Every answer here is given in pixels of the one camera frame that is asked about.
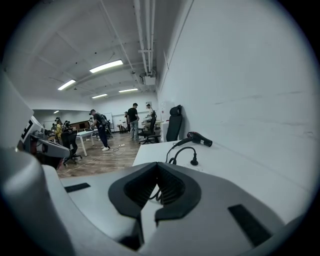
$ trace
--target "chair headrest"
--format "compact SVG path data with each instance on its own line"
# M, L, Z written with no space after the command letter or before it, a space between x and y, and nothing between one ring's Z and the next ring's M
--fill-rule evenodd
M175 106L170 109L170 115L171 116L180 116L181 115L181 105Z

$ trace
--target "hair dryer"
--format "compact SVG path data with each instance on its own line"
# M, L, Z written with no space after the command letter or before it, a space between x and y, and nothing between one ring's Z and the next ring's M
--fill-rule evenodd
M200 133L197 133L195 131L189 131L186 134L186 136L187 136L187 138L182 139L177 144L175 144L172 148L174 149L175 147L181 146L181 145L188 143L188 142L193 142L193 143L197 143L197 144L200 144L202 142L203 145L206 145L208 147L211 147L211 145L212 145L212 140L203 137Z

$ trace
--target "black t-shirt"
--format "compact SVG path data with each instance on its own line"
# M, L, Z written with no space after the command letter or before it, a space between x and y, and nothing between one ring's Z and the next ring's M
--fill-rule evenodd
M98 114L98 113L95 113L94 115L93 115L93 120L96 120L96 126L98 127L98 126L100 126L100 125L102 125L102 116L100 115L100 114Z
M134 107L128 109L128 116L130 118L130 122L137 120L136 115L138 115L138 112Z

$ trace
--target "air conditioning unit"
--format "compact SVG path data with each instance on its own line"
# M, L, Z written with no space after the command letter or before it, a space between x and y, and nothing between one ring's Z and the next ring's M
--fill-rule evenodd
M143 84L146 86L154 86L156 84L156 77L143 76Z

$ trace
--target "person in white shirt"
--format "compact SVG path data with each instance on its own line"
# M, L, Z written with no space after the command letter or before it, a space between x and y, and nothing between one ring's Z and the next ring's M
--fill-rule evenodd
M151 108L150 104L147 104L146 107L149 109L148 116L151 116L151 114L154 112L154 110Z

